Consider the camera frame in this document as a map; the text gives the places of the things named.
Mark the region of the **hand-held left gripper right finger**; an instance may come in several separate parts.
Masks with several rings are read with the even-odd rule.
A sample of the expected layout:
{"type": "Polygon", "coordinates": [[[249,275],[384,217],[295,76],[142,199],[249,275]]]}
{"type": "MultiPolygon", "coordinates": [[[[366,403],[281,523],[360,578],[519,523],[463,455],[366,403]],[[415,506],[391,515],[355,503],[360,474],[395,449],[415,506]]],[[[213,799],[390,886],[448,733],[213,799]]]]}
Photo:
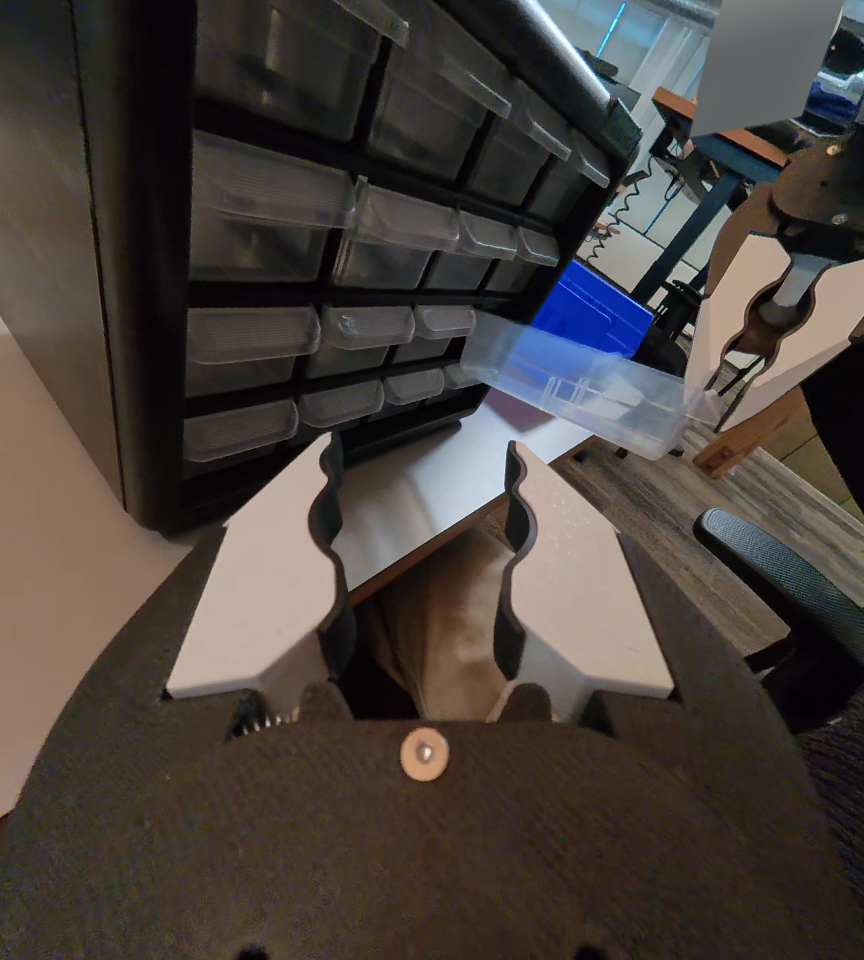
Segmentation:
{"type": "Polygon", "coordinates": [[[666,701],[674,680],[618,529],[521,441],[508,444],[503,570],[493,654],[510,682],[578,724],[594,696],[666,701]]]}

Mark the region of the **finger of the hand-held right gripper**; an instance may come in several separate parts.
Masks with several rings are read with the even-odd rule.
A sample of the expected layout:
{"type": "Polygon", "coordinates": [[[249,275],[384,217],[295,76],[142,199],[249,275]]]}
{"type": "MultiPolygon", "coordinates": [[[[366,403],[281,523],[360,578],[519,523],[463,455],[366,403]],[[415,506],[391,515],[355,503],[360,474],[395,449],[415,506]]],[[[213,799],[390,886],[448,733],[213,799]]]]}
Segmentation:
{"type": "Polygon", "coordinates": [[[714,288],[705,294],[684,375],[685,388],[699,395],[711,388],[727,347],[746,329],[756,298],[782,285],[790,255],[774,236],[750,233],[714,288]]]}
{"type": "Polygon", "coordinates": [[[756,320],[775,338],[758,374],[729,405],[723,400],[725,412],[714,427],[718,434],[762,413],[864,335],[864,257],[791,260],[784,281],[755,299],[745,330],[726,348],[724,359],[738,350],[756,320]]]}

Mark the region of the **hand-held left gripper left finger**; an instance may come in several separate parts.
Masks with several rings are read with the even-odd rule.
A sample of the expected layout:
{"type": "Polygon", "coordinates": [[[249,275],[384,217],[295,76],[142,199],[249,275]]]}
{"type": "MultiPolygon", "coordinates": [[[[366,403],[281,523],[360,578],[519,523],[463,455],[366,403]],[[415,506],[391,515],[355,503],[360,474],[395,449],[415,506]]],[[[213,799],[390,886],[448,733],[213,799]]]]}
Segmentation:
{"type": "Polygon", "coordinates": [[[235,691],[298,714],[356,648],[344,565],[339,434],[318,436],[225,522],[165,689],[175,700],[235,691]]]}

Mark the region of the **blue plastic bin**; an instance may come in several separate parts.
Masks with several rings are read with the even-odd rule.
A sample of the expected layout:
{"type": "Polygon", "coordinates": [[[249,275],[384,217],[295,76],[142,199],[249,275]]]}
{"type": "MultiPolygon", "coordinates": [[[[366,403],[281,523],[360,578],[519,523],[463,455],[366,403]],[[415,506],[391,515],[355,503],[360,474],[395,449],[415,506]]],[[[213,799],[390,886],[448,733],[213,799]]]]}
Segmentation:
{"type": "Polygon", "coordinates": [[[573,260],[539,308],[532,327],[605,354],[632,358],[654,314],[583,262],[573,260]]]}

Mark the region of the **clear plastic drawer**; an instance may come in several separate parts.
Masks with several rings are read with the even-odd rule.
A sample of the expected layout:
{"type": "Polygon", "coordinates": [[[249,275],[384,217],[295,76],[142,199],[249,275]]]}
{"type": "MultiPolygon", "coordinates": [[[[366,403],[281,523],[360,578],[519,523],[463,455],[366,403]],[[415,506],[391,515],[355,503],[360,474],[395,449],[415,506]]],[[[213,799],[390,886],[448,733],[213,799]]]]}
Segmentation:
{"type": "Polygon", "coordinates": [[[475,316],[460,360],[467,375],[644,459],[662,459],[690,422],[716,426],[725,412],[715,390],[486,311],[475,316]]]}

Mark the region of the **rows of clear cabinet drawers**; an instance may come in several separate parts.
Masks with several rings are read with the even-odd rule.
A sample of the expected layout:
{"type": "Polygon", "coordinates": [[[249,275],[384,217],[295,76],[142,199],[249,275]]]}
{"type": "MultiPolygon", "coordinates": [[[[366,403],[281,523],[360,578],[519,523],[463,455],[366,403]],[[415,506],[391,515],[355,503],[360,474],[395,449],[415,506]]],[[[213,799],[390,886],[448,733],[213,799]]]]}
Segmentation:
{"type": "Polygon", "coordinates": [[[331,430],[459,418],[481,314],[545,281],[617,161],[437,2],[200,2],[196,92],[322,141],[195,130],[190,280],[294,293],[192,306],[186,477],[331,430]]]}

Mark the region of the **black drawer cabinet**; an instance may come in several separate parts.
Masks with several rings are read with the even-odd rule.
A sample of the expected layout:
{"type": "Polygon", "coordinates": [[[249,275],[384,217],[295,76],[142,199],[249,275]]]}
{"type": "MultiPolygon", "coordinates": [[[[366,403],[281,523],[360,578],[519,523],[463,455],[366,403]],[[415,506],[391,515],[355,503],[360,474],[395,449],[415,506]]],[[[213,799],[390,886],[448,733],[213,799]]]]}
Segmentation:
{"type": "MultiPolygon", "coordinates": [[[[0,2],[0,316],[125,511],[161,534],[227,517],[298,456],[186,477],[192,306],[269,306],[295,292],[190,279],[195,131],[323,162],[323,141],[196,92],[201,2],[0,2]]],[[[530,323],[616,195],[642,129],[538,2],[437,2],[616,160],[562,226],[546,280],[487,313],[530,323]]],[[[357,462],[444,429],[474,406],[338,430],[357,462]]]]}

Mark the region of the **grey desk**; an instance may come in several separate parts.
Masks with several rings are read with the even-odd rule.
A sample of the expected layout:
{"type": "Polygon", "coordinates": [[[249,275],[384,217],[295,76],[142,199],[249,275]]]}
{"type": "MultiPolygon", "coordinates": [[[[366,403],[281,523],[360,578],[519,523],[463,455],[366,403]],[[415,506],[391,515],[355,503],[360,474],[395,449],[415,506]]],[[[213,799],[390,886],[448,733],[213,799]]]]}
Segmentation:
{"type": "Polygon", "coordinates": [[[0,335],[0,823],[80,680],[202,536],[129,517],[0,335]]]}

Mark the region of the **wooden table with black legs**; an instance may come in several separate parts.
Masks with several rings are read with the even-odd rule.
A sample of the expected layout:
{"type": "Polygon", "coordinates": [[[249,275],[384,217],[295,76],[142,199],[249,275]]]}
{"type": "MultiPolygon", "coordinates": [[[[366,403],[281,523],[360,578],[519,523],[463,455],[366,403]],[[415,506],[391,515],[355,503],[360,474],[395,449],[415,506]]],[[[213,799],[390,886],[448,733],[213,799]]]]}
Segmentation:
{"type": "Polygon", "coordinates": [[[690,154],[713,163],[720,175],[633,288],[631,297],[642,306],[662,288],[739,186],[774,183],[788,161],[780,148],[744,128],[701,135],[693,139],[690,154]]]}

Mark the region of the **wooden furniture piece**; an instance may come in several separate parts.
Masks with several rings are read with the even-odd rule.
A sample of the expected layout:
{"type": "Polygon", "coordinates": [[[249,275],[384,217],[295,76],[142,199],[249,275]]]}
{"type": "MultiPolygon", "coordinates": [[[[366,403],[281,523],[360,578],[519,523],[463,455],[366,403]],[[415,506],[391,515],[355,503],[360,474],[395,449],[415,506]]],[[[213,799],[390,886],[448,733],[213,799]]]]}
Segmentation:
{"type": "Polygon", "coordinates": [[[818,436],[801,387],[717,435],[692,462],[701,473],[717,479],[758,450],[864,524],[864,514],[818,436]]]}

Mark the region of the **black office chair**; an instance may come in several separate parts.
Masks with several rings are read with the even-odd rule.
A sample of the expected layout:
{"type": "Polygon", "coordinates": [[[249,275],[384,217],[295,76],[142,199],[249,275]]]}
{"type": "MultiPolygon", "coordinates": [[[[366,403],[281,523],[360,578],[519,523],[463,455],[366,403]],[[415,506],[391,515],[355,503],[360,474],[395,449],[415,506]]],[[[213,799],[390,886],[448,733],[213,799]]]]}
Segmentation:
{"type": "Polygon", "coordinates": [[[798,738],[864,917],[864,607],[726,510],[705,510],[693,534],[789,629],[746,665],[798,738]]]}

